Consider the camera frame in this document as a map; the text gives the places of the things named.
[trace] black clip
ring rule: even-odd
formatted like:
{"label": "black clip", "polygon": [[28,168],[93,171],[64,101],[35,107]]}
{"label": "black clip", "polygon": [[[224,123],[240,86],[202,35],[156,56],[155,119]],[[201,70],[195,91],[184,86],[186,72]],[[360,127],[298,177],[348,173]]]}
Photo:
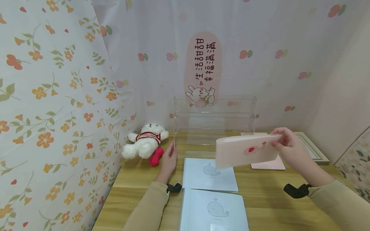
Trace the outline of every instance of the black clip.
{"label": "black clip", "polygon": [[167,192],[171,192],[171,193],[179,193],[182,189],[182,186],[179,183],[175,184],[175,186],[171,184],[167,184],[167,186],[168,186]]}
{"label": "black clip", "polygon": [[296,188],[292,186],[291,184],[287,184],[284,187],[284,192],[286,192],[289,196],[297,199],[297,198],[302,198],[308,195],[308,187],[311,187],[309,184],[303,184],[299,188]]}

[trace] beige sleeve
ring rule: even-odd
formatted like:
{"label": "beige sleeve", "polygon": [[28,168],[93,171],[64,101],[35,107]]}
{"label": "beige sleeve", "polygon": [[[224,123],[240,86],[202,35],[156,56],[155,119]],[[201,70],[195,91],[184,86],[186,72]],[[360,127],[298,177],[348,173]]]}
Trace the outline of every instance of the beige sleeve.
{"label": "beige sleeve", "polygon": [[163,208],[167,204],[167,185],[152,182],[147,192],[132,211],[122,231],[158,231]]}
{"label": "beige sleeve", "polygon": [[308,197],[343,231],[369,229],[370,204],[339,180],[309,188]]}

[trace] wall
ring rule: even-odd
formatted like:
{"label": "wall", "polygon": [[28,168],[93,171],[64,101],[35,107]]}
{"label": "wall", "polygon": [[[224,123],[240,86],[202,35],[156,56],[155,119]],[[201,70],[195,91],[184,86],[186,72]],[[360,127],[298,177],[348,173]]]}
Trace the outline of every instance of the wall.
{"label": "wall", "polygon": [[0,31],[0,231],[90,230],[135,126],[132,80],[91,2],[1,1]]}
{"label": "wall", "polygon": [[321,90],[317,115],[307,135],[335,163],[369,126],[370,10]]}
{"label": "wall", "polygon": [[[133,77],[137,116],[143,123],[153,121],[170,128],[173,96],[190,95],[189,86],[193,86],[198,90],[212,87],[216,97],[256,95],[258,129],[303,129],[309,124],[305,117],[320,97],[327,73],[339,58],[332,55],[333,50],[346,47],[367,2],[92,3],[99,21],[113,28],[114,33],[104,38],[108,55],[119,64],[113,67],[115,73]],[[210,42],[216,42],[219,52],[210,82],[196,80],[192,47],[196,34],[212,38]]]}

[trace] acrylic display shelf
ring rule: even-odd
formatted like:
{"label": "acrylic display shelf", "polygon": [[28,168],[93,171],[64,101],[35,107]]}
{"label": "acrylic display shelf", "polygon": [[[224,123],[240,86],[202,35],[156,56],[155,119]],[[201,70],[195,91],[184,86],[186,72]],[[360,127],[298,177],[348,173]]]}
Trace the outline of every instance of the acrylic display shelf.
{"label": "acrylic display shelf", "polygon": [[212,156],[217,139],[241,132],[254,134],[255,96],[217,96],[212,105],[206,104],[187,96],[174,97],[174,140],[179,150]]}

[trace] pink sign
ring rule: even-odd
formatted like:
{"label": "pink sign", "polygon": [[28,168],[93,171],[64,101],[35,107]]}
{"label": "pink sign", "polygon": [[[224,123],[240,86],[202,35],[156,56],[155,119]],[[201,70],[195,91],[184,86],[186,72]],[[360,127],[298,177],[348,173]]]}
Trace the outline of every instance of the pink sign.
{"label": "pink sign", "polygon": [[221,43],[211,32],[191,37],[186,52],[184,91],[190,106],[213,105],[218,95],[222,72]]}

